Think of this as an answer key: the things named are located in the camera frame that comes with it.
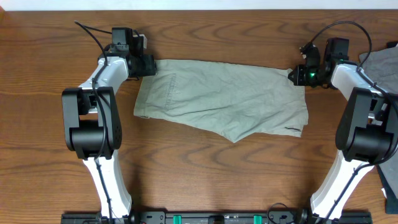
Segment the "black cable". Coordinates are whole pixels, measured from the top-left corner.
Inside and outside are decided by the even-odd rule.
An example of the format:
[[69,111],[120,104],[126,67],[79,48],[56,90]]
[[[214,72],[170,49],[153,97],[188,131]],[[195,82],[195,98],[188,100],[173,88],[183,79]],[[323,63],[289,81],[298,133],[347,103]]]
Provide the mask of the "black cable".
[[365,59],[358,65],[358,67],[362,67],[363,63],[368,59],[369,55],[370,55],[371,52],[372,52],[372,40],[371,40],[370,35],[369,35],[368,32],[366,31],[366,29],[365,29],[363,26],[357,24],[356,22],[353,22],[353,21],[339,21],[339,22],[334,22],[334,23],[332,23],[332,24],[326,26],[325,28],[323,28],[321,31],[319,31],[319,32],[312,38],[312,40],[311,40],[310,42],[312,43],[321,33],[323,33],[323,31],[325,31],[325,30],[327,30],[327,29],[329,29],[329,28],[331,28],[331,27],[333,27],[333,26],[335,26],[335,25],[338,25],[338,24],[351,24],[351,25],[354,25],[354,26],[360,28],[360,29],[365,33],[366,37],[368,38],[368,42],[369,42],[369,51],[368,51],[368,54],[366,55]]
[[112,34],[112,32],[109,32],[109,31],[106,31],[106,30],[101,30],[101,29],[97,29],[97,28],[94,28],[94,27],[89,27],[89,26],[85,26],[87,29],[91,29],[91,30],[95,30],[95,31],[98,31],[98,32],[103,32],[103,33],[105,33],[105,34]]
[[[369,35],[369,33],[366,31],[366,29],[364,27],[362,27],[361,25],[357,24],[356,22],[352,22],[352,21],[339,21],[339,22],[335,22],[332,23],[328,26],[326,26],[325,28],[323,28],[320,32],[318,32],[313,39],[310,41],[310,43],[312,43],[323,31],[338,25],[338,24],[352,24],[356,27],[359,27],[366,35],[366,37],[368,38],[368,42],[369,42],[369,51],[366,54],[364,60],[358,64],[358,66],[356,67],[356,72],[358,73],[358,75],[363,78],[371,87],[373,87],[375,90],[379,91],[380,93],[382,93],[383,97],[386,98],[392,108],[395,110],[396,115],[398,117],[398,106],[396,103],[394,103],[394,100],[392,99],[391,95],[389,95],[386,91],[384,91],[382,88],[380,88],[376,83],[372,82],[365,74],[362,73],[362,66],[364,64],[364,62],[369,58],[371,52],[372,52],[372,40],[371,37]],[[347,191],[348,187],[351,185],[351,183],[354,181],[354,178],[358,175],[359,171],[363,168],[366,167],[370,167],[370,166],[376,166],[379,164],[382,164],[383,162],[387,162],[390,158],[392,158],[394,156],[394,154],[398,151],[398,141],[396,142],[396,145],[392,148],[392,150],[389,150],[389,152],[387,152],[386,156],[381,159],[380,161],[376,161],[376,162],[372,162],[369,164],[365,164],[362,166],[359,166],[357,169],[354,170],[353,175],[351,176],[351,178],[349,179],[349,181],[347,182],[347,184],[345,185],[343,191],[341,191],[339,197],[335,200],[333,206],[330,208],[328,215],[323,219],[323,223],[326,223],[328,221],[328,219],[330,218],[330,215],[333,213],[333,210],[336,208],[336,206],[338,205],[338,203],[340,202],[340,200],[343,198],[345,192]]]
[[105,186],[104,178],[103,178],[103,175],[102,175],[102,172],[101,172],[101,165],[100,165],[100,163],[98,162],[98,158],[99,158],[99,157],[101,156],[101,154],[103,153],[103,149],[104,149],[104,146],[105,146],[105,144],[106,144],[106,138],[107,138],[107,135],[108,135],[108,132],[107,132],[108,128],[106,127],[106,117],[105,117],[105,112],[104,112],[104,108],[103,108],[103,105],[102,105],[102,101],[101,101],[100,96],[98,95],[97,89],[95,88],[95,84],[97,84],[98,77],[101,75],[101,73],[103,72],[103,70],[105,69],[105,67],[108,66],[108,58],[107,58],[107,56],[106,56],[106,54],[105,54],[104,48],[102,47],[101,43],[100,43],[100,42],[98,41],[98,39],[87,29],[87,27],[84,26],[84,25],[82,25],[82,24],[80,24],[78,21],[75,21],[75,24],[79,25],[83,30],[85,30],[85,31],[95,40],[95,42],[96,42],[96,43],[98,44],[98,46],[100,47],[100,49],[101,49],[101,51],[102,51],[102,54],[104,55],[104,58],[105,58],[104,65],[101,67],[101,69],[97,72],[97,74],[96,74],[96,75],[94,76],[94,78],[91,80],[91,87],[92,87],[92,89],[93,89],[93,93],[94,93],[95,99],[96,99],[96,101],[97,101],[99,110],[100,110],[100,112],[101,112],[101,117],[102,117],[102,122],[103,122],[103,137],[102,137],[102,143],[101,143],[101,147],[100,147],[100,149],[99,149],[97,155],[96,155],[95,158],[94,158],[94,161],[95,161],[95,164],[96,164],[96,167],[97,167],[97,170],[98,170],[99,178],[101,179],[102,188],[103,188],[103,190],[104,190],[104,192],[105,192],[106,201],[107,201],[107,203],[108,203],[108,208],[109,208],[109,223],[113,223],[111,199],[110,199],[110,197],[109,197],[108,190],[106,189],[106,186]]
[[[276,222],[274,222],[270,217],[269,217],[269,212],[272,210],[272,208],[273,207],[275,207],[276,205],[282,205],[282,206],[284,206],[285,208],[287,208],[288,210],[289,210],[289,207],[288,206],[286,206],[284,203],[275,203],[275,204],[273,204],[273,205],[271,205],[271,207],[269,207],[269,209],[268,209],[268,211],[267,211],[267,218],[268,218],[268,220],[271,222],[271,223],[273,223],[273,224],[280,224],[280,223],[276,223]],[[293,221],[291,221],[291,222],[288,222],[288,223],[286,223],[286,224],[292,224],[293,222],[294,222],[294,220],[296,219],[295,218],[295,215],[291,212],[291,211],[289,211],[290,212],[290,214],[292,214],[293,215]]]
[[108,44],[107,46],[104,47],[104,51],[109,51],[109,49],[111,48],[111,44]]

